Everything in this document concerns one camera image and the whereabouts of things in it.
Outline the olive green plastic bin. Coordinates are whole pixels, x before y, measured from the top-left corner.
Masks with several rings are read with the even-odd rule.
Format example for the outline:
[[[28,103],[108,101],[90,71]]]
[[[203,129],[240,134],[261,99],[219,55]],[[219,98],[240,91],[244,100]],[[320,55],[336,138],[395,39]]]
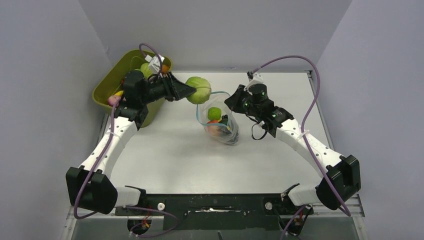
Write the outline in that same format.
[[[121,57],[93,90],[91,95],[93,101],[101,106],[108,116],[110,116],[112,111],[112,107],[108,103],[108,98],[122,90],[121,81],[125,74],[131,70],[139,69],[144,63],[147,63],[147,61],[139,49],[130,50]],[[173,61],[168,56],[164,56],[163,64],[168,66],[169,70],[172,70]],[[165,99],[162,98],[147,105],[149,112],[141,128],[147,127],[154,121],[164,102]]]

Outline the orange tangerine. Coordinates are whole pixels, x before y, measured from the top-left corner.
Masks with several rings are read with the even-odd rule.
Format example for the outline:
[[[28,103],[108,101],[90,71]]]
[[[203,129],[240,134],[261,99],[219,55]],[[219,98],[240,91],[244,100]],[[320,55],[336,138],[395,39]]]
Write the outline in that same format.
[[[169,71],[170,71],[170,67],[164,64],[161,68],[161,73],[166,74]]]

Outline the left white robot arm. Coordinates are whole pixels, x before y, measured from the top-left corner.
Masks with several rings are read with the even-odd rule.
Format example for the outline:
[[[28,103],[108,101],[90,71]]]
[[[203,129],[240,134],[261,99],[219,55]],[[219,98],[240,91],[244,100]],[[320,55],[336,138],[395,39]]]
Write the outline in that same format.
[[[142,203],[144,189],[112,184],[113,168],[126,144],[147,118],[148,104],[160,99],[179,101],[197,91],[171,72],[155,75],[148,81],[138,70],[131,70],[124,76],[122,89],[123,94],[110,113],[109,129],[87,159],[79,167],[70,167],[65,175],[70,204],[77,219],[80,219],[78,208],[89,210],[90,215],[106,215],[115,208]]]

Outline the green bumpy fruit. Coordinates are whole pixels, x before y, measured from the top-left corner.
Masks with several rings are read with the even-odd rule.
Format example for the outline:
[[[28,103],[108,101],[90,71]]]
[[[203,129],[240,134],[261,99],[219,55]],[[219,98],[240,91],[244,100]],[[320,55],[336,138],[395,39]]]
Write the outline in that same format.
[[[220,121],[222,118],[222,110],[219,107],[210,107],[207,111],[209,121]]]

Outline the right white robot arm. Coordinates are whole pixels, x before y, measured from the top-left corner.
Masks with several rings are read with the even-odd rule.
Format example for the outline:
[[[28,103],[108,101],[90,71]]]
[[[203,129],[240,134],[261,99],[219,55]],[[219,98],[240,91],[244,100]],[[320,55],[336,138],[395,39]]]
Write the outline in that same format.
[[[323,204],[330,210],[344,208],[361,189],[360,163],[353,155],[343,156],[302,129],[294,116],[269,99],[262,83],[237,90],[224,101],[234,113],[243,114],[268,134],[290,146],[322,178],[319,183],[296,183],[281,194],[281,207],[289,214],[302,205]]]

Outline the green cabbage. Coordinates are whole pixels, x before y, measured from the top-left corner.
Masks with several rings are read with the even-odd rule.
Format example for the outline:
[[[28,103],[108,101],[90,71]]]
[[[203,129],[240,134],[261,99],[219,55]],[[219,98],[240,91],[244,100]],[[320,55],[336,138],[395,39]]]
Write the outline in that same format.
[[[210,99],[212,88],[210,82],[199,76],[192,76],[185,82],[186,85],[195,88],[195,93],[187,97],[187,100],[195,105],[204,104]]]
[[[140,66],[139,70],[143,73],[146,79],[148,79],[153,74],[152,70],[149,68],[149,63],[147,62],[143,63]]]

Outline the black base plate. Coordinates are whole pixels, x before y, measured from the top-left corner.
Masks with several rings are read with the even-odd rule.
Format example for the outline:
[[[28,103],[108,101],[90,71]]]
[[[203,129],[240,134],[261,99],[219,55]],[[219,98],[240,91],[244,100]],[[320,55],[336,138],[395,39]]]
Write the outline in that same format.
[[[311,205],[295,206],[278,193],[146,194],[140,205],[118,207],[128,230],[147,236],[158,230],[287,230],[298,236],[310,215]]]

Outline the pink red onion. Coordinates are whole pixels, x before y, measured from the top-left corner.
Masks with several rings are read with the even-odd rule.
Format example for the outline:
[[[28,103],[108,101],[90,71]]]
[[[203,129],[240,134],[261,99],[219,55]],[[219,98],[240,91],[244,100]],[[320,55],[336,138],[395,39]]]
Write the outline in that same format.
[[[107,99],[107,104],[111,107],[115,106],[116,104],[119,103],[119,101],[121,100],[121,96],[119,95],[111,95],[108,99]]]

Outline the orange peach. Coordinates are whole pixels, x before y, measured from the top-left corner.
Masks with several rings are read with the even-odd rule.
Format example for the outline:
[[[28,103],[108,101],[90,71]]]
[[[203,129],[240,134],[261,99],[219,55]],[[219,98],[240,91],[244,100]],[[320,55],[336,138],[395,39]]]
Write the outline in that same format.
[[[207,132],[214,137],[218,137],[221,134],[221,127],[218,125],[219,121],[209,121],[206,126]]]

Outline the clear zip top bag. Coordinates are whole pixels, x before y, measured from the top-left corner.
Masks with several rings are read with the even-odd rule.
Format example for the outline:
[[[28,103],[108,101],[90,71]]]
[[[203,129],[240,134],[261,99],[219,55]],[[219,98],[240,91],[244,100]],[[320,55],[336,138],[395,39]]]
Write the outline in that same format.
[[[239,125],[225,104],[229,97],[225,91],[212,92],[209,100],[196,106],[196,119],[211,138],[226,145],[237,145]]]

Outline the dark grape bunch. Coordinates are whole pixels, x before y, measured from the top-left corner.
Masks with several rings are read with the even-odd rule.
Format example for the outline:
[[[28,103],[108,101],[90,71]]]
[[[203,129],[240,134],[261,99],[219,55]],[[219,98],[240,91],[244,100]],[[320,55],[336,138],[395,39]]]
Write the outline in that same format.
[[[232,116],[227,114],[222,117],[228,118],[228,126],[223,128],[224,143],[227,145],[237,145],[239,142],[239,126]]]

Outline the yellow banana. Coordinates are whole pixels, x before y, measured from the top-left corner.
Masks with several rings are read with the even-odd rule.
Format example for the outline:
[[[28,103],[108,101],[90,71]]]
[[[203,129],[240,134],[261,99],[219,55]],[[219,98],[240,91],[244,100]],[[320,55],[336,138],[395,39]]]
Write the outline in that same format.
[[[123,95],[123,93],[124,93],[124,91],[123,91],[123,90],[120,90],[120,91],[116,92],[116,93],[114,94],[114,96],[119,96],[119,97],[121,97],[121,96]]]

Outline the dark green avocado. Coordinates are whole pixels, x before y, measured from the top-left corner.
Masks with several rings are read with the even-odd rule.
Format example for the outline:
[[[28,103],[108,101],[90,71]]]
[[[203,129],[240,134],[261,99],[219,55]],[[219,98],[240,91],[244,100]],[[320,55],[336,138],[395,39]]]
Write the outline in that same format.
[[[225,125],[228,129],[230,129],[228,122],[229,122],[229,119],[227,117],[222,117],[218,123]]]

